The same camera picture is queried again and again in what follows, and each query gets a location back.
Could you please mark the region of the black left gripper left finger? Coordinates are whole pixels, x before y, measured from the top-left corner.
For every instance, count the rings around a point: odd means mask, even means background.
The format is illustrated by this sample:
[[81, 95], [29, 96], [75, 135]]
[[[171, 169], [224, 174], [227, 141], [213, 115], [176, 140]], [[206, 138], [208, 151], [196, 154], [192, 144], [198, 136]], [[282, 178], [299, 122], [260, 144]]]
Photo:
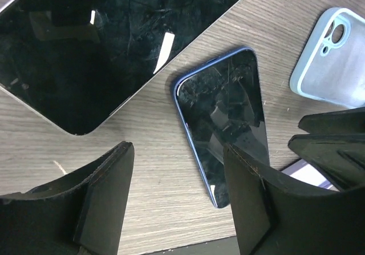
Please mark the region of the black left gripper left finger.
[[135, 150], [123, 141], [28, 192], [1, 196], [2, 254], [116, 254]]

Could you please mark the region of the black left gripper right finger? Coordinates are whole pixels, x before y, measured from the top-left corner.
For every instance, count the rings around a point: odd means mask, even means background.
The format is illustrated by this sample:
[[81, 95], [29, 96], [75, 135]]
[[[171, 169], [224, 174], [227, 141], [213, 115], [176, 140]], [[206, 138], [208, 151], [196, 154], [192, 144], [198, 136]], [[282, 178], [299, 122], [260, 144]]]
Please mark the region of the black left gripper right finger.
[[241, 254], [364, 253], [364, 187], [315, 187], [234, 145], [224, 168]]

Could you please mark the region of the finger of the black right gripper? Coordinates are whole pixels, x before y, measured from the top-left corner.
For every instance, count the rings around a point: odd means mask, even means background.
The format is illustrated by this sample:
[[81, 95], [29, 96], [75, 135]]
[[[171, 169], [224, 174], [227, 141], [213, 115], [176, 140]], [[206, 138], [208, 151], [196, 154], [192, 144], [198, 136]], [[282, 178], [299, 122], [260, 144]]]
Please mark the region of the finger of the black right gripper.
[[288, 147], [338, 190], [364, 186], [364, 134], [294, 135]]
[[310, 134], [364, 133], [364, 107], [306, 115], [298, 127]]

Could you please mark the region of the light blue phone case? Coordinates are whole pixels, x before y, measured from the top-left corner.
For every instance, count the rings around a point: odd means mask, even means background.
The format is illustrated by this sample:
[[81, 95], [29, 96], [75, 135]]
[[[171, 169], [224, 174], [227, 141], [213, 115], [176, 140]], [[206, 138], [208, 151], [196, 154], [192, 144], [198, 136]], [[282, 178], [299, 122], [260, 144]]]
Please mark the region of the light blue phone case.
[[347, 8], [326, 10], [290, 77], [292, 92], [349, 109], [364, 106], [364, 18]]

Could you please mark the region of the blue edged black smartphone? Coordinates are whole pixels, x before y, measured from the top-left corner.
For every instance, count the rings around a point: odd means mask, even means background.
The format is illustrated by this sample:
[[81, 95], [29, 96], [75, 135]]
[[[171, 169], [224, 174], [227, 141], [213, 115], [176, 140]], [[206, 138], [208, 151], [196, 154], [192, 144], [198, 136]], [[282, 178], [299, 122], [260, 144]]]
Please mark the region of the blue edged black smartphone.
[[254, 50], [239, 47], [178, 76], [171, 95], [209, 198], [215, 208], [224, 208], [230, 203], [225, 144], [269, 164]]

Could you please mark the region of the silver edged black smartphone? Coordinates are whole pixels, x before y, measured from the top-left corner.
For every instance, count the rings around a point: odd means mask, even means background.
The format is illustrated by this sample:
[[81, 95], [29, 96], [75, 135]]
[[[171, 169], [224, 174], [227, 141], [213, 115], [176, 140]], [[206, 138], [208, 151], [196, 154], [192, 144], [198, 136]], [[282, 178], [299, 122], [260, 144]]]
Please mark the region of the silver edged black smartphone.
[[238, 1], [10, 0], [1, 8], [1, 90], [86, 135]]

